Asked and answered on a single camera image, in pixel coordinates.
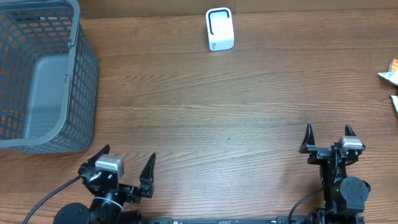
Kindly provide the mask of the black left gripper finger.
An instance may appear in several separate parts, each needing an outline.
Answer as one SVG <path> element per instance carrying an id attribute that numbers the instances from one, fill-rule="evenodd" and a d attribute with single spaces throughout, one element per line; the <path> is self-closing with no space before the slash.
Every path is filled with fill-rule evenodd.
<path id="1" fill-rule="evenodd" d="M 89 158 L 87 161 L 83 163 L 84 166 L 94 166 L 95 162 L 104 154 L 109 154 L 110 146 L 109 144 L 105 145 L 98 153 L 96 153 L 93 157 Z"/>
<path id="2" fill-rule="evenodd" d="M 156 153 L 153 153 L 139 176 L 141 197 L 152 198 L 154 194 L 155 160 Z"/>

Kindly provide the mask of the yellow snack bag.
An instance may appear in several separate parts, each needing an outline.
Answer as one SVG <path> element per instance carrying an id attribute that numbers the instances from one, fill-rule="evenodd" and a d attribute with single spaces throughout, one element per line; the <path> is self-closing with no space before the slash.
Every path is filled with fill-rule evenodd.
<path id="1" fill-rule="evenodd" d="M 396 116 L 398 116 L 398 96 L 391 95 L 391 100 L 392 100 L 394 110 L 396 112 Z"/>

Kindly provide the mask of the white tube gold cap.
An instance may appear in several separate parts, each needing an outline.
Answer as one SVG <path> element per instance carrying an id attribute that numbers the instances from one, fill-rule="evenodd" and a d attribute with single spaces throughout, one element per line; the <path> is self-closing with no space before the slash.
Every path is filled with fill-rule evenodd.
<path id="1" fill-rule="evenodd" d="M 394 85 L 398 85 L 398 72 L 381 72 L 378 75 Z"/>

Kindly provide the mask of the orange small snack pack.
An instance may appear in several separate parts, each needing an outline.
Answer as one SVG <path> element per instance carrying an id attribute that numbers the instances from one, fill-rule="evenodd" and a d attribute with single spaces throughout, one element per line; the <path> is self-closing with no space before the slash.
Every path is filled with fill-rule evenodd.
<path id="1" fill-rule="evenodd" d="M 397 72 L 397 71 L 398 71 L 398 59 L 394 58 L 394 59 L 390 62 L 388 71 L 389 71 L 389 72 Z"/>

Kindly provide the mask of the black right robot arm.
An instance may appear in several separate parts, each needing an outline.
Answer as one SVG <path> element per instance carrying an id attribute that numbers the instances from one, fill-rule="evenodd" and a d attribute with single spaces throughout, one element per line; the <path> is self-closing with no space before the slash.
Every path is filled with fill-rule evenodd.
<path id="1" fill-rule="evenodd" d="M 346 167 L 358 162 L 365 149 L 362 140 L 348 124 L 345 135 L 338 142 L 330 147 L 317 147 L 312 125 L 308 123 L 299 153 L 308 155 L 309 164 L 320 166 L 322 187 L 294 205 L 288 222 L 293 222 L 295 208 L 322 193 L 324 207 L 312 211 L 299 223 L 364 223 L 364 218 L 358 215 L 364 212 L 371 186 L 358 177 L 348 176 Z"/>

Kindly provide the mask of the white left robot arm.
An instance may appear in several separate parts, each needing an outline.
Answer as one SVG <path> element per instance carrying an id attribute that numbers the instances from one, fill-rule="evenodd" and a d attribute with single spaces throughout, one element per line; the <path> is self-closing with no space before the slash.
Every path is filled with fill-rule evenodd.
<path id="1" fill-rule="evenodd" d="M 61 208 L 54 223 L 132 223 L 143 224 L 147 220 L 137 210 L 124 211 L 124 204 L 140 204 L 141 198 L 152 198 L 154 193 L 154 167 L 156 154 L 152 154 L 143 168 L 135 187 L 120 183 L 124 174 L 123 160 L 109 155 L 107 144 L 93 157 L 82 163 L 78 170 L 83 185 L 93 194 L 89 207 L 82 203 L 69 203 Z"/>

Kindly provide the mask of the white barcode scanner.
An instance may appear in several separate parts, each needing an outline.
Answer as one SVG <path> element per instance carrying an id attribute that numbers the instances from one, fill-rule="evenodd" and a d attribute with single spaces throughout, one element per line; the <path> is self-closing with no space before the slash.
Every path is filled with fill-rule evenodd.
<path id="1" fill-rule="evenodd" d="M 234 47 L 232 13 L 227 7 L 209 9 L 205 15 L 209 50 L 229 50 Z"/>

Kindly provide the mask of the dark grey plastic basket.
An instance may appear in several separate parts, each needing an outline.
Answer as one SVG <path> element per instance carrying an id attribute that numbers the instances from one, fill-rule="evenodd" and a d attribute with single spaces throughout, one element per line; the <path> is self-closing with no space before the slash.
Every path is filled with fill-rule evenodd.
<path id="1" fill-rule="evenodd" d="M 99 61 L 77 0 L 1 2 L 1 147 L 82 152 L 94 133 Z"/>

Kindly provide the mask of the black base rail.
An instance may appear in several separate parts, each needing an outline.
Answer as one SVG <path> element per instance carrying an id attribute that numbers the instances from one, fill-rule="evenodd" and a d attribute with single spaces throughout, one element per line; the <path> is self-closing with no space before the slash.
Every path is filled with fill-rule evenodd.
<path id="1" fill-rule="evenodd" d="M 141 223 L 144 224 L 314 224 L 314 223 L 329 223 L 329 224 L 338 224 L 338 223 L 364 223 L 364 218 L 359 217 L 356 220 L 349 221 L 344 220 L 341 217 L 332 218 L 331 216 L 326 216 L 324 220 L 320 220 L 319 218 L 311 217 L 310 215 L 299 215 L 292 216 L 289 220 L 288 216 L 278 216 L 276 218 L 215 218 L 215 219 L 206 219 L 206 218 L 196 218 L 196 219 L 173 219 L 170 217 L 162 217 L 162 218 L 143 218 Z"/>

